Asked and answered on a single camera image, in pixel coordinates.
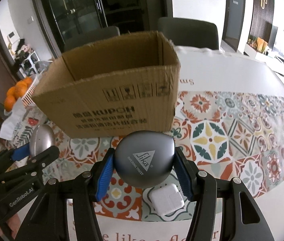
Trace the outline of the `dark grey round case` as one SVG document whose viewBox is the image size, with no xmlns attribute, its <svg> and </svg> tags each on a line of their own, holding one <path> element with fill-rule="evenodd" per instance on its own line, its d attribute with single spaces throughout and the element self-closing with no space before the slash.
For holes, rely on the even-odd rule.
<svg viewBox="0 0 284 241">
<path fill-rule="evenodd" d="M 125 183 L 146 189 L 166 180 L 173 167 L 174 155 L 173 137 L 154 131 L 137 131 L 118 143 L 114 167 Z"/>
</svg>

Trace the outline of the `floral fabric tissue pouch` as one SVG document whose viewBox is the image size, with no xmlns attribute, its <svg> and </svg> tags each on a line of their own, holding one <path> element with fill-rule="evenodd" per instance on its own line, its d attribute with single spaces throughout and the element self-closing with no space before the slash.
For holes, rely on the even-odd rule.
<svg viewBox="0 0 284 241">
<path fill-rule="evenodd" d="M 36 106 L 24 106 L 21 99 L 13 106 L 10 115 L 3 121 L 0 138 L 18 147 L 29 142 L 31 134 L 37 125 L 44 124 L 47 116 Z"/>
</svg>

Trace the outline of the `white square charger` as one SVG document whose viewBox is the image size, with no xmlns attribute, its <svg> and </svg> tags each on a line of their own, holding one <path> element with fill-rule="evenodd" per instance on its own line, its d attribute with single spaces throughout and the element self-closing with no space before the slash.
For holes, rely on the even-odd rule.
<svg viewBox="0 0 284 241">
<path fill-rule="evenodd" d="M 159 216 L 171 214 L 184 207 L 182 195 L 173 183 L 151 191 L 150 200 Z"/>
</svg>

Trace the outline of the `white fruit basket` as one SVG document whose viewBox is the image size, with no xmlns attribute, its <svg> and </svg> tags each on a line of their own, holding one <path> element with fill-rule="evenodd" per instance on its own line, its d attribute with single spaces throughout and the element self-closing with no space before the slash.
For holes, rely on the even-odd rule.
<svg viewBox="0 0 284 241">
<path fill-rule="evenodd" d="M 42 75 L 38 74 L 34 76 L 34 79 L 32 81 L 32 84 L 26 91 L 26 93 L 22 96 L 21 100 L 23 102 L 23 105 L 25 107 L 27 106 L 33 106 L 35 105 L 34 101 L 32 100 L 32 95 L 34 94 L 36 86 L 39 84 L 39 81 L 41 80 Z"/>
</svg>

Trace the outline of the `orange fruit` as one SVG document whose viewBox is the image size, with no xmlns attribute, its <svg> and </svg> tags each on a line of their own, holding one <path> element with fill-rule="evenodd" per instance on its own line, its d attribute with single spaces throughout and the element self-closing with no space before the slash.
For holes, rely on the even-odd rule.
<svg viewBox="0 0 284 241">
<path fill-rule="evenodd" d="M 23 81 L 27 84 L 28 87 L 33 83 L 31 77 L 26 77 Z"/>
<path fill-rule="evenodd" d="M 16 103 L 16 98 L 13 95 L 8 95 L 4 101 L 4 109 L 7 112 L 12 111 L 14 104 Z"/>
<path fill-rule="evenodd" d="M 28 90 L 28 84 L 25 81 L 19 81 L 15 85 L 14 97 L 16 100 L 22 98 Z"/>
</svg>

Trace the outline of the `patterned tablecloth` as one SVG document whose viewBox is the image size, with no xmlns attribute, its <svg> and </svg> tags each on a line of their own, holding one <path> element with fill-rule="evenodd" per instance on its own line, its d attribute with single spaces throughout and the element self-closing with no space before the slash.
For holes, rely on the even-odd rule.
<svg viewBox="0 0 284 241">
<path fill-rule="evenodd" d="M 169 135 L 186 158 L 216 178 L 240 178 L 253 197 L 284 181 L 284 97 L 181 91 Z M 72 139 L 48 119 L 60 150 L 44 179 L 76 177 L 121 137 Z"/>
</svg>

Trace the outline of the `white shoe shelf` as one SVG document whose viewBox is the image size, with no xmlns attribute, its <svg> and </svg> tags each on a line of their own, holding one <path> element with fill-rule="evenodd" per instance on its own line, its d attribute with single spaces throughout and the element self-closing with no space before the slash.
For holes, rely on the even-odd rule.
<svg viewBox="0 0 284 241">
<path fill-rule="evenodd" d="M 30 77 L 33 74 L 38 75 L 38 68 L 35 66 L 40 59 L 35 51 L 25 53 L 22 58 L 15 59 L 14 67 L 16 67 L 16 74 L 19 79 Z"/>
</svg>

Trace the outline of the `brown cardboard box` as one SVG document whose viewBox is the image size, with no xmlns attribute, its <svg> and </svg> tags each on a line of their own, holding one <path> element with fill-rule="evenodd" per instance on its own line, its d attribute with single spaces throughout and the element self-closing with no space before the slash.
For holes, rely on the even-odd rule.
<svg viewBox="0 0 284 241">
<path fill-rule="evenodd" d="M 96 41 L 64 52 L 36 86 L 33 101 L 70 138 L 167 132 L 181 65 L 158 31 Z"/>
</svg>

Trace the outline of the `left dark chair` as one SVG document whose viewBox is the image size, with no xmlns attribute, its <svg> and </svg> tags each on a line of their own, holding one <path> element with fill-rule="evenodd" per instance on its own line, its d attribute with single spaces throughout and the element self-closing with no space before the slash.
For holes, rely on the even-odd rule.
<svg viewBox="0 0 284 241">
<path fill-rule="evenodd" d="M 67 39 L 65 41 L 64 52 L 92 42 L 105 40 L 119 35 L 120 35 L 120 30 L 116 26 L 95 29 L 87 33 L 77 34 L 74 37 Z"/>
</svg>

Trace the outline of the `dark chair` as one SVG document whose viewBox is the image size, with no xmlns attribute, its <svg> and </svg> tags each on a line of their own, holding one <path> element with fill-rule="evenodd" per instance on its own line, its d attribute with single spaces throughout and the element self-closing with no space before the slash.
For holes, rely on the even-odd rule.
<svg viewBox="0 0 284 241">
<path fill-rule="evenodd" d="M 67 39 L 65 41 L 64 52 L 92 42 L 105 40 L 119 35 L 120 35 L 120 30 L 116 26 L 95 29 L 87 33 L 77 34 L 74 37 Z"/>
<path fill-rule="evenodd" d="M 217 26 L 188 18 L 161 17 L 158 31 L 176 46 L 219 49 Z"/>
</svg>

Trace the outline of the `white tv console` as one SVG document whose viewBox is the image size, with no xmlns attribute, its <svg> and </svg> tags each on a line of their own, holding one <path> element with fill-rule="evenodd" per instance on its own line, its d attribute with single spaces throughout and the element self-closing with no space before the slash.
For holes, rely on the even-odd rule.
<svg viewBox="0 0 284 241">
<path fill-rule="evenodd" d="M 263 53 L 258 52 L 249 44 L 245 44 L 244 52 L 252 59 L 259 61 L 261 63 L 273 63 L 273 62 L 280 62 L 274 55 L 265 55 Z"/>
</svg>

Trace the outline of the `right dark chair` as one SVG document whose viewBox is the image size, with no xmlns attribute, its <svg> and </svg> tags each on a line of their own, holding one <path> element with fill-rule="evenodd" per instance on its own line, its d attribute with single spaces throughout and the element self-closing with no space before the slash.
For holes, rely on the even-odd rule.
<svg viewBox="0 0 284 241">
<path fill-rule="evenodd" d="M 219 49 L 217 26 L 188 18 L 161 17 L 158 31 L 176 46 Z"/>
</svg>

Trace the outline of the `dark glass door cabinet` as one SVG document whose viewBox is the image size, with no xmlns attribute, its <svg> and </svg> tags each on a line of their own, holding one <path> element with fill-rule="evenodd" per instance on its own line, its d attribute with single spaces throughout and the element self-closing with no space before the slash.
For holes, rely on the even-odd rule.
<svg viewBox="0 0 284 241">
<path fill-rule="evenodd" d="M 71 39 L 95 29 L 120 33 L 153 31 L 172 16 L 172 0 L 32 0 L 50 50 L 58 55 Z"/>
</svg>

